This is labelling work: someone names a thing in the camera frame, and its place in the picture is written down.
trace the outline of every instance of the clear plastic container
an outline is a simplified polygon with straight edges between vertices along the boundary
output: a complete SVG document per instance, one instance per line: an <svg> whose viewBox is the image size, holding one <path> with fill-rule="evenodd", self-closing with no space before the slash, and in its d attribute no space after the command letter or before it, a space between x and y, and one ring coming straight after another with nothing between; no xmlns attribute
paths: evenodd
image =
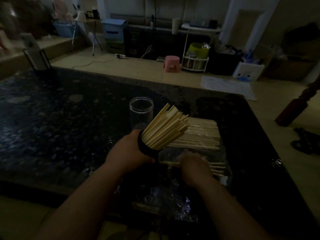
<svg viewBox="0 0 320 240"><path fill-rule="evenodd" d="M144 130L153 119L153 101L148 97L134 97L130 100L131 128Z"/></svg>

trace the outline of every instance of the black trash bin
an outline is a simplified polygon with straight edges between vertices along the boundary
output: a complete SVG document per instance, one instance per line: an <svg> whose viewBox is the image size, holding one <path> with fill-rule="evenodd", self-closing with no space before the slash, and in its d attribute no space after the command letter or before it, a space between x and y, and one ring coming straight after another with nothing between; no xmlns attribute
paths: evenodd
<svg viewBox="0 0 320 240"><path fill-rule="evenodd" d="M222 76L231 76L233 74L244 53L233 46L226 45L226 47L231 47L235 54L221 54L215 52L214 47L210 48L206 71Z"/></svg>

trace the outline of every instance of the right arm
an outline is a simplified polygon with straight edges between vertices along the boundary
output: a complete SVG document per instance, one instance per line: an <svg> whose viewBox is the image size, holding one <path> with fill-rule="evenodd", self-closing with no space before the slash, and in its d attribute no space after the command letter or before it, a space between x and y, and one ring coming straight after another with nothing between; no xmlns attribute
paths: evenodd
<svg viewBox="0 0 320 240"><path fill-rule="evenodd" d="M221 239L271 239L225 187L212 177L201 155L187 152L181 155L180 161L183 180L201 195Z"/></svg>

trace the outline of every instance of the bundle of chopsticks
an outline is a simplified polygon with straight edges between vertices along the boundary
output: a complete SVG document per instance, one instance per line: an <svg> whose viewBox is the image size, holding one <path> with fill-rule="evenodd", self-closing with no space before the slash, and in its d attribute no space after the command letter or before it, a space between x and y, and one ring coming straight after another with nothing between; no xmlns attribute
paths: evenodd
<svg viewBox="0 0 320 240"><path fill-rule="evenodd" d="M220 149L220 134L215 121L189 117L189 123L190 126L184 135L170 143L170 147L203 150Z"/></svg>
<svg viewBox="0 0 320 240"><path fill-rule="evenodd" d="M181 137L189 127L188 115L179 112L173 105L166 104L141 135L149 148L161 150Z"/></svg>
<svg viewBox="0 0 320 240"><path fill-rule="evenodd" d="M179 167L181 163L179 161L161 161L161 164L166 164L169 166ZM208 162L213 175L224 176L224 170L226 169L226 164L224 162Z"/></svg>

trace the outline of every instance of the bottle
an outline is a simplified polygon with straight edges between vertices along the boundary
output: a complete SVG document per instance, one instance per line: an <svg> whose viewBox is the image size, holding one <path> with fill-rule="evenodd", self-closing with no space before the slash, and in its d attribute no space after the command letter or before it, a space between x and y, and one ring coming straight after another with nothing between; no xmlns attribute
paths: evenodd
<svg viewBox="0 0 320 240"><path fill-rule="evenodd" d="M151 16L151 22L150 22L150 29L153 30L153 25L154 25L154 16Z"/></svg>

